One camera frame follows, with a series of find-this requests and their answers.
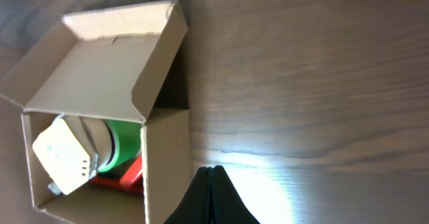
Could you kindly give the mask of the cardboard box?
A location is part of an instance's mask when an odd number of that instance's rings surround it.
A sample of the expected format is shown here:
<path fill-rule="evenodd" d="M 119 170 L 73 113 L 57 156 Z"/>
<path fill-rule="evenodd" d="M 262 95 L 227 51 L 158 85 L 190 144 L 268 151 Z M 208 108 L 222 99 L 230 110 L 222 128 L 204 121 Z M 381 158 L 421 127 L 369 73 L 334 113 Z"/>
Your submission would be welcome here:
<path fill-rule="evenodd" d="M 71 13 L 2 79 L 1 97 L 21 110 L 35 210 L 69 223 L 163 223 L 172 214 L 192 179 L 189 112 L 155 102 L 187 29 L 177 0 Z M 54 194 L 34 141 L 59 115 L 134 129 L 142 187 Z"/>

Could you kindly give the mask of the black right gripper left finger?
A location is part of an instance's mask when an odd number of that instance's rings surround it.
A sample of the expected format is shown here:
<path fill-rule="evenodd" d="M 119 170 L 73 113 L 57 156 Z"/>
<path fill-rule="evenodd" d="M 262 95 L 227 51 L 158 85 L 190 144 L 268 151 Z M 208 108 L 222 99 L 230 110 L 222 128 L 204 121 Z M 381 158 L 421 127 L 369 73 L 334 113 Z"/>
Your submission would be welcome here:
<path fill-rule="evenodd" d="M 198 169 L 185 195 L 164 224 L 211 224 L 211 167 Z"/>

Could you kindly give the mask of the green tape roll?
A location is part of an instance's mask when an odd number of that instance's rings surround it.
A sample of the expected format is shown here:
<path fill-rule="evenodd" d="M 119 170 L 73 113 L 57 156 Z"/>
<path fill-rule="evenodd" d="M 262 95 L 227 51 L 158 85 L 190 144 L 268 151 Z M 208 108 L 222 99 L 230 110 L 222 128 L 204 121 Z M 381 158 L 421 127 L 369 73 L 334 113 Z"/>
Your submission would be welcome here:
<path fill-rule="evenodd" d="M 129 121 L 104 120 L 112 141 L 112 153 L 107 165 L 99 172 L 108 172 L 126 161 L 136 157 L 141 149 L 141 124 Z"/>

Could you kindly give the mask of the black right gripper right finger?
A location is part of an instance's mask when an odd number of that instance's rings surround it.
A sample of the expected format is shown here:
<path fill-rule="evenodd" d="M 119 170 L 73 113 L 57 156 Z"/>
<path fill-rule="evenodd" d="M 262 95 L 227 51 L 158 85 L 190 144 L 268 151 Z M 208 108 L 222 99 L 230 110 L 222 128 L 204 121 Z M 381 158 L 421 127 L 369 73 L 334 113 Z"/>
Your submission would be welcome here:
<path fill-rule="evenodd" d="M 215 224 L 259 224 L 247 209 L 226 170 L 215 166 L 211 176 L 212 221 Z"/>

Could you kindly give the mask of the yellow sticky note pad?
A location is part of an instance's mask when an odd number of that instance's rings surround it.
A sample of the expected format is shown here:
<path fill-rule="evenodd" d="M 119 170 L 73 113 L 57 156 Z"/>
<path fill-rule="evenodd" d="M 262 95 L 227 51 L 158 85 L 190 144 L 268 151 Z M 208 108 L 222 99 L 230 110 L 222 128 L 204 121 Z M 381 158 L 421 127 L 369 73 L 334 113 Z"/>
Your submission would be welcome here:
<path fill-rule="evenodd" d="M 56 117 L 32 149 L 62 194 L 74 192 L 97 174 L 99 155 L 80 117 Z"/>

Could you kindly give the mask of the orange utility knife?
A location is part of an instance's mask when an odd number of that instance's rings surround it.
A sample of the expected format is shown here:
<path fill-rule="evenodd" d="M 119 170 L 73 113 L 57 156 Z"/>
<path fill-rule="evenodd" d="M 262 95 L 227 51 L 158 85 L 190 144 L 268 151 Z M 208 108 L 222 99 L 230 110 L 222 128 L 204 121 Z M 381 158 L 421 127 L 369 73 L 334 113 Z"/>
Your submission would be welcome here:
<path fill-rule="evenodd" d="M 131 187 L 122 186 L 120 185 L 120 182 L 115 179 L 94 177 L 90 180 L 90 183 L 97 186 L 114 188 L 116 190 L 120 190 L 123 192 L 128 192 L 133 194 L 143 194 L 143 188 L 141 186 L 131 186 Z"/>

